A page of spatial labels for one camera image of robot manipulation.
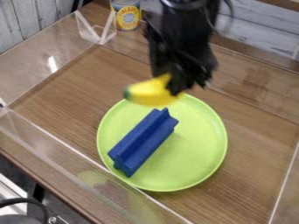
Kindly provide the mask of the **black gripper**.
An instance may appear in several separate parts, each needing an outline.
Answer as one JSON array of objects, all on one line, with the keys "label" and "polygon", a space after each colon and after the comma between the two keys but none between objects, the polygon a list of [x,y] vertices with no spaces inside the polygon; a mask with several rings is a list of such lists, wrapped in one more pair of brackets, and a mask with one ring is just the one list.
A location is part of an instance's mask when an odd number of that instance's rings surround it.
[{"label": "black gripper", "polygon": [[169,72],[165,88],[176,96],[197,84],[205,88],[217,65],[209,47],[220,0],[159,0],[161,13],[149,12],[144,37],[153,72]]}]

